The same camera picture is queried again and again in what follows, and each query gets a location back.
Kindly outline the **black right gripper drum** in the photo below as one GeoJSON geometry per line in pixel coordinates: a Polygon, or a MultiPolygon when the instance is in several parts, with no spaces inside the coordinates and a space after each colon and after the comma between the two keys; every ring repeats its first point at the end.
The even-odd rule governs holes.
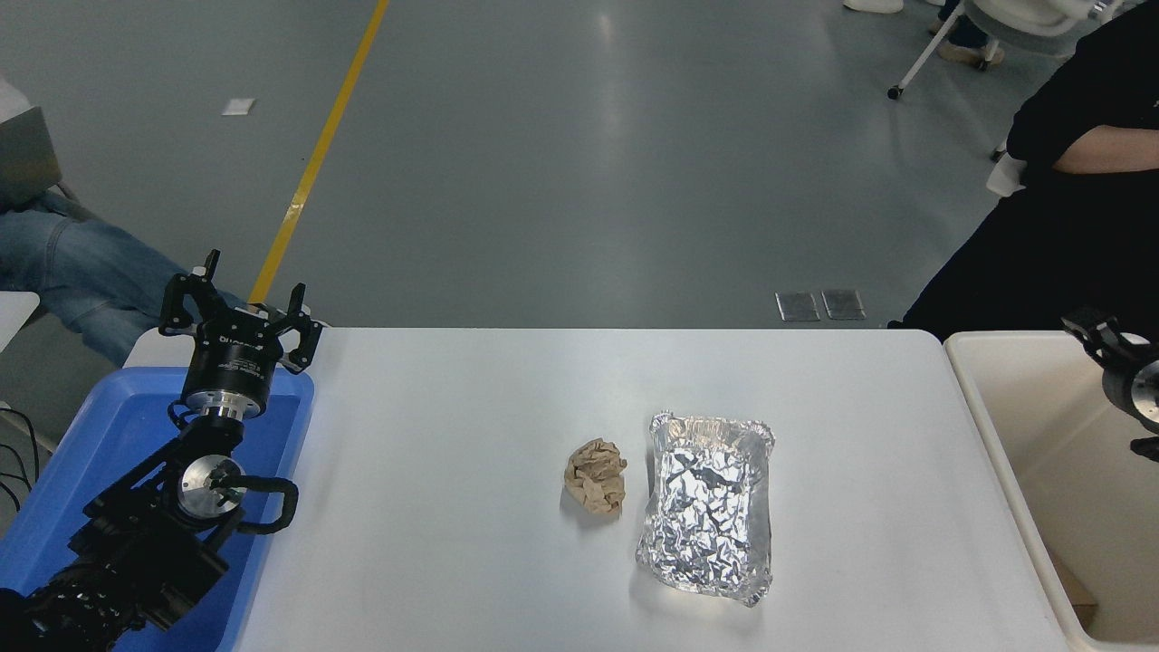
{"type": "Polygon", "coordinates": [[[1156,360],[1106,367],[1102,388],[1114,406],[1156,433],[1156,360]]]}

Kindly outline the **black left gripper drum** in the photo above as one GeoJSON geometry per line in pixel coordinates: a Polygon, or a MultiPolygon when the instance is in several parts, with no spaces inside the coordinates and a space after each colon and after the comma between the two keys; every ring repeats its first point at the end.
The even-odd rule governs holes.
{"type": "Polygon", "coordinates": [[[270,318],[227,310],[194,330],[195,349],[181,401],[188,408],[265,408],[283,356],[270,318]]]}

